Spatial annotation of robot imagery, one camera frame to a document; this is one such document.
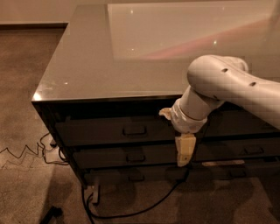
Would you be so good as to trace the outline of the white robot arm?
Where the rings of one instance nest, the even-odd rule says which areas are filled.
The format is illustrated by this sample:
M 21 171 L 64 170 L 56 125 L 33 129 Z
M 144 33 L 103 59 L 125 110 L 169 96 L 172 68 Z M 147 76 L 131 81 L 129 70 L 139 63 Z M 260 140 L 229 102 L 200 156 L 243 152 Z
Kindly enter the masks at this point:
M 250 74 L 243 59 L 200 56 L 188 67 L 186 78 L 189 86 L 183 95 L 172 107 L 159 111 L 180 133 L 175 138 L 177 166 L 189 164 L 196 144 L 194 134 L 224 102 L 242 107 L 280 129 L 280 83 Z

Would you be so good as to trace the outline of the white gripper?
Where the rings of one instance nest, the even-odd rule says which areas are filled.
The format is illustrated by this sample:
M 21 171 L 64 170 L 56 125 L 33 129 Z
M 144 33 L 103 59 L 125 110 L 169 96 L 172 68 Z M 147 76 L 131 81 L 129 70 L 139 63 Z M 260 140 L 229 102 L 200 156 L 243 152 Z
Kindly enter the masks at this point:
M 195 120 L 187 116 L 179 106 L 180 99 L 177 99 L 171 108 L 162 108 L 159 111 L 161 116 L 167 120 L 171 119 L 171 123 L 176 131 L 180 134 L 175 137 L 177 149 L 177 165 L 183 167 L 188 165 L 194 153 L 197 133 L 207 122 L 207 119 Z

